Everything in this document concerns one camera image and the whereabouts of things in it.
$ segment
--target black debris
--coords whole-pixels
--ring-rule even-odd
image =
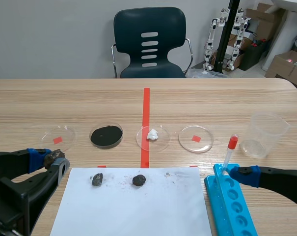
[[[94,175],[94,178],[92,181],[93,186],[100,186],[102,182],[103,182],[103,173]]]
[[[133,184],[135,186],[142,186],[146,181],[146,178],[144,175],[137,175],[133,178]]]

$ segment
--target blue test tube rack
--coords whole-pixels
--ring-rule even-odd
[[[258,236],[239,183],[222,175],[222,166],[215,164],[215,175],[205,178],[218,236]],[[227,172],[235,166],[228,164]]]

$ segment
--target wooden table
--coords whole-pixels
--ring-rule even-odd
[[[142,124],[143,88],[151,88],[151,124],[171,133],[169,146],[150,155],[151,168],[199,166],[213,235],[216,230],[204,178],[223,162],[229,137],[241,137],[251,115],[272,111],[297,125],[297,90],[282,79],[94,79],[0,80],[0,151],[39,148],[45,130],[65,124],[76,131],[66,151],[71,167],[140,167],[141,150],[135,136]],[[94,147],[92,127],[116,122],[123,141],[110,150]],[[178,134],[188,124],[199,124],[214,134],[213,148],[203,154],[183,149]],[[244,156],[239,146],[232,162],[297,169],[297,127],[292,128],[267,159]],[[54,224],[69,171],[49,200],[33,231],[48,236]],[[28,176],[17,178],[24,180]],[[265,189],[243,186],[257,232],[261,236],[297,236],[297,205]]]

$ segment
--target chair leg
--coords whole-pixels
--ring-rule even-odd
[[[189,44],[189,51],[190,51],[190,53],[191,53],[191,61],[190,61],[190,63],[189,63],[188,68],[184,71],[184,75],[186,75],[186,73],[187,73],[189,67],[192,65],[192,62],[193,62],[193,51],[192,51],[191,42],[190,42],[190,40],[189,40],[188,38],[186,38],[186,41],[187,41],[188,44]]]
[[[116,46],[116,44],[113,44],[113,45],[111,46],[111,53],[112,53],[112,60],[113,60],[114,76],[115,76],[116,78],[118,78],[118,77],[117,77],[117,69],[116,69],[116,67],[115,67],[114,52],[113,52],[113,48],[114,48],[115,46]]]

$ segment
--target empty petri dish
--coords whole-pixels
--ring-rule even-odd
[[[117,123],[102,123],[95,126],[89,133],[94,146],[101,149],[110,149],[122,141],[123,130]]]
[[[152,130],[155,129],[158,132],[157,140],[148,140],[147,135]],[[164,150],[170,142],[169,132],[162,126],[152,124],[150,126],[142,127],[136,135],[136,141],[140,148],[146,151],[157,152]]]
[[[68,125],[59,125],[47,131],[41,139],[41,148],[50,150],[60,149],[65,152],[75,140],[75,130]]]
[[[179,133],[179,142],[186,150],[203,153],[212,148],[214,137],[205,127],[189,125]]]

